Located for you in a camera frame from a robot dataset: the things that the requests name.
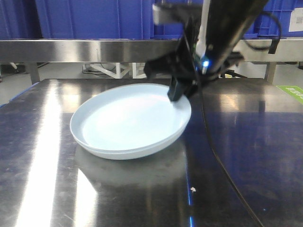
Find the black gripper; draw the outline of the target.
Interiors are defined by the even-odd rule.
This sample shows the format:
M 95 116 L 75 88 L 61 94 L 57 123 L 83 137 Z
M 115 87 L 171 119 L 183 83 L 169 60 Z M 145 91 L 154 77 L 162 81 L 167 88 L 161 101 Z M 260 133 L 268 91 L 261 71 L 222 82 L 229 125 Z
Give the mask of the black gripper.
M 161 73 L 171 76 L 167 93 L 171 102 L 178 101 L 182 95 L 193 95 L 198 90 L 199 83 L 208 84 L 216 80 L 230 66 L 244 59 L 240 52 L 232 52 L 216 72 L 208 72 L 213 62 L 208 58 L 200 59 L 195 54 L 198 25 L 197 20 L 189 18 L 183 24 L 183 34 L 178 40 L 177 47 L 161 57 L 148 60 L 143 68 L 148 79 Z

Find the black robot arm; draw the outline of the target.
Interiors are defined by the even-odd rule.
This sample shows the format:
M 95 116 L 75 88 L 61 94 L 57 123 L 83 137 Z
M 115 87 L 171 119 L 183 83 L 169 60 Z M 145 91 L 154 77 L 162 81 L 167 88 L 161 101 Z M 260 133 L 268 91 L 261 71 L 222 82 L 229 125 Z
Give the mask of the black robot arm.
M 244 59 L 233 49 L 262 12 L 265 0 L 204 0 L 202 4 L 155 3 L 156 25 L 181 23 L 183 34 L 175 49 L 144 66 L 147 78 L 168 74 L 170 101 L 191 95 Z

